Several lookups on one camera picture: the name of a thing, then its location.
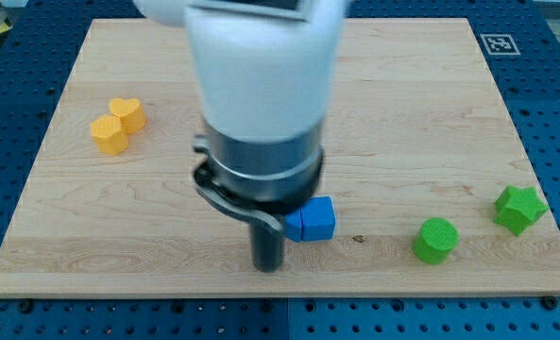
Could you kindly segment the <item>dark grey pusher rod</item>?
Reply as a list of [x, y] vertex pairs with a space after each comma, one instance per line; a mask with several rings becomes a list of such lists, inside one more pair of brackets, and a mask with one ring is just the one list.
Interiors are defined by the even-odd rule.
[[249, 226], [252, 263], [264, 273], [278, 270], [284, 260], [284, 241], [282, 231], [268, 229], [262, 224]]

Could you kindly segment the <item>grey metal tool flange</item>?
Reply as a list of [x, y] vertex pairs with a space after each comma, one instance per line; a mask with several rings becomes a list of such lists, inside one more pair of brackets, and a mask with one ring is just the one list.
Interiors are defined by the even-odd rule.
[[219, 212], [282, 236], [282, 217], [314, 194], [323, 167], [323, 123], [275, 141], [247, 141], [204, 124], [192, 140], [204, 161], [196, 191]]

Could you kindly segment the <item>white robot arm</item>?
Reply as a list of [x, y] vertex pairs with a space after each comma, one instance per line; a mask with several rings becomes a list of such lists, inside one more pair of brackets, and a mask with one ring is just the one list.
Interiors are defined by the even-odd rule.
[[345, 1], [138, 0], [186, 30], [205, 131], [197, 192], [249, 226], [252, 262], [281, 267], [287, 214], [314, 194]]

